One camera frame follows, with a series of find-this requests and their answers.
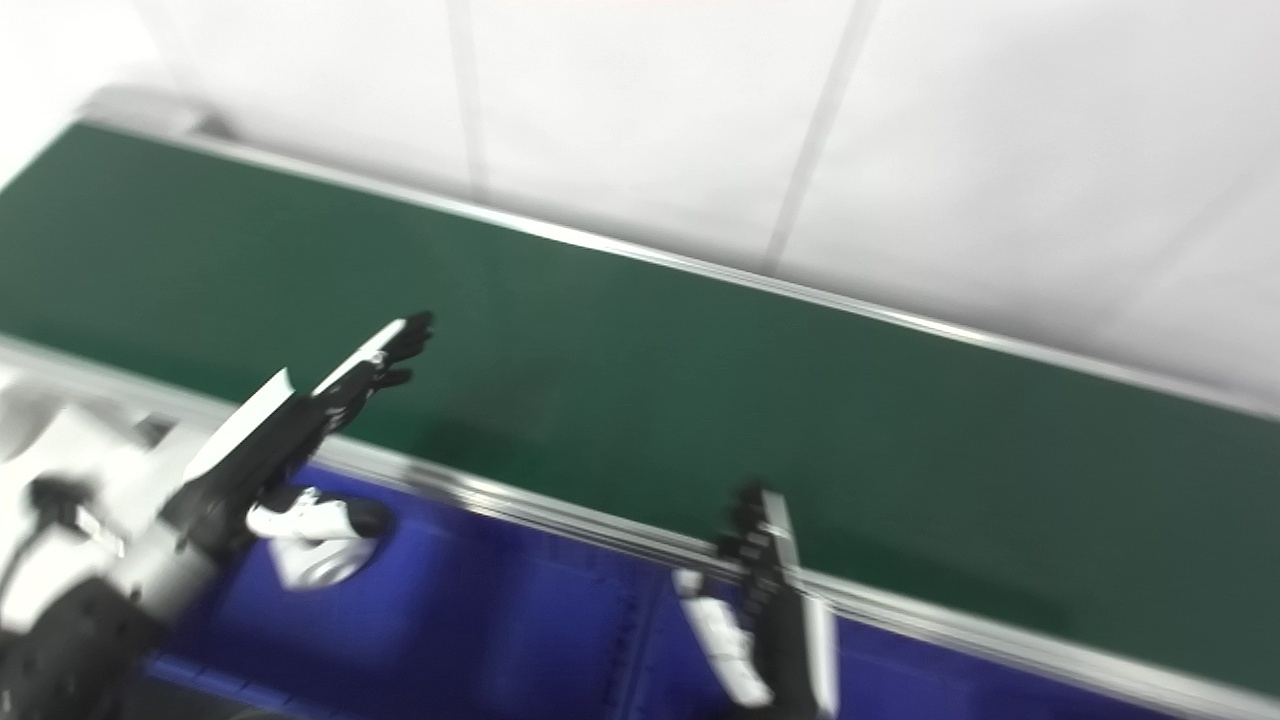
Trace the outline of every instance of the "conveyor belt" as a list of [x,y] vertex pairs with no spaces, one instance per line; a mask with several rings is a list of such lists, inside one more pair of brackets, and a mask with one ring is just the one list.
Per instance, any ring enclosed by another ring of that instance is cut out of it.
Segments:
[[[883,618],[929,616],[883,600],[908,594],[1280,693],[1260,632],[1280,607],[1280,427],[1222,393],[209,137],[70,128],[0,193],[0,331],[224,400],[431,307],[429,380],[355,432],[540,493],[475,480],[449,486],[460,502],[709,537],[705,509],[759,473],[794,498],[806,564],[890,591],[842,585]],[[627,534],[609,528],[572,532]],[[928,633],[1203,694],[991,626]]]

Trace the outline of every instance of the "metal frame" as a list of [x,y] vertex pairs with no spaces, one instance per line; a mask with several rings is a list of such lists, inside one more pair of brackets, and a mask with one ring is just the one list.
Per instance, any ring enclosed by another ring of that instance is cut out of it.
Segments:
[[[113,92],[110,96],[100,96],[91,101],[86,106],[82,122],[216,158],[233,159],[361,192],[393,197],[557,242],[612,252],[826,305],[948,340],[1235,411],[1267,418],[1277,416],[1275,411],[1249,398],[1225,393],[1216,388],[932,320],[785,281],[692,260],[248,147],[207,132],[207,128],[216,128],[216,123],[161,122],[164,118],[156,119],[155,115],[163,111],[163,104],[157,105],[154,96],[148,99],[148,102],[150,106],[146,111],[140,111],[137,106],[129,106],[128,94]],[[172,105],[173,111],[189,114],[189,105],[180,102]],[[0,336],[0,365],[13,366],[68,392],[113,397],[169,415],[183,423],[209,428],[210,432],[233,410],[230,404],[220,400],[3,336]],[[730,565],[714,557],[714,548],[710,543],[561,502],[351,438],[329,439],[321,447],[316,461],[339,471],[440,500],[474,512],[535,527],[668,565],[696,568],[722,578],[731,578],[735,574]],[[804,570],[803,578],[813,592],[827,597],[836,611],[846,618],[1084,687],[1135,705],[1180,717],[1280,720],[1280,700],[1277,698],[1004,625],[852,580],[812,570]]]

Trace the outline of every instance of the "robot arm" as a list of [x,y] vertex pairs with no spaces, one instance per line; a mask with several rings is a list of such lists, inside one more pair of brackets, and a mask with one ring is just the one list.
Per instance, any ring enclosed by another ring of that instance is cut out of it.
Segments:
[[282,370],[197,452],[184,484],[101,577],[51,602],[0,664],[0,720],[93,717],[138,659],[253,542],[246,515],[379,389],[408,382],[429,314],[392,322],[311,393]]
[[741,610],[705,578],[676,570],[685,616],[730,700],[736,719],[832,720],[840,702],[835,618],[799,577],[795,537],[782,496],[759,483],[739,493],[735,533],[719,555],[742,566]]

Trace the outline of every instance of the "white object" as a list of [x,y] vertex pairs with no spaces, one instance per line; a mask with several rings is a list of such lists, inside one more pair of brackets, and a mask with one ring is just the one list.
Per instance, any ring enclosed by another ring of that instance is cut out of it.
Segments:
[[701,583],[701,573],[676,570],[672,579],[685,618],[730,700],[742,707],[764,707],[773,702],[773,691],[751,662],[754,638],[737,625],[733,609],[723,600],[692,594]]
[[297,538],[268,541],[280,584],[289,591],[335,585],[352,577],[372,557],[378,541],[370,538],[311,542]]
[[255,536],[269,539],[329,541],[360,537],[360,533],[351,527],[346,502],[319,500],[320,491],[306,488],[284,512],[275,512],[255,503],[244,516],[244,524]]

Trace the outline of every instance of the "blue bin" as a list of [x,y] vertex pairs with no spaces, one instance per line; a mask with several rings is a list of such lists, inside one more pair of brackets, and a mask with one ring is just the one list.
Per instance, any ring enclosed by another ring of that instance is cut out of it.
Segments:
[[[669,569],[308,468],[397,514],[364,570],[285,591],[253,548],[183,620],[164,679],[314,720],[710,720],[731,703]],[[1156,712],[840,621],[842,719],[1155,720]]]

